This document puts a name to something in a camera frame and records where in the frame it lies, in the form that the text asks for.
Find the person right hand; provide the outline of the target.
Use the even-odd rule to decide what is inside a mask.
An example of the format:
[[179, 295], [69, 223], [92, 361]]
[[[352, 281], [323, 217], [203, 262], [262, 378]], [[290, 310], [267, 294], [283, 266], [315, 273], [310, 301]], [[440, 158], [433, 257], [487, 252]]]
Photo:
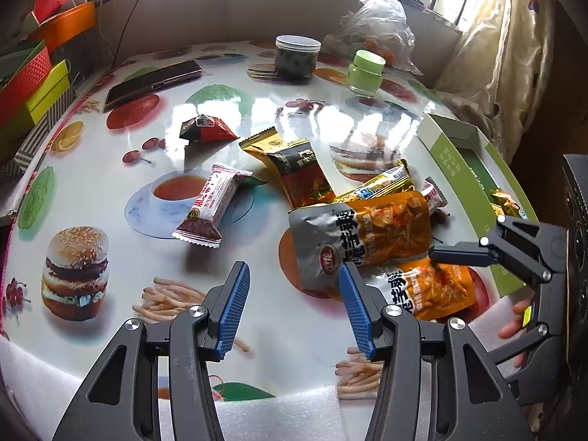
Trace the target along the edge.
[[498, 332], [498, 337], [502, 340], [509, 340], [511, 337], [517, 336], [523, 330], [523, 316], [525, 311], [530, 307], [531, 299], [523, 299], [512, 306], [513, 319], [508, 322]]

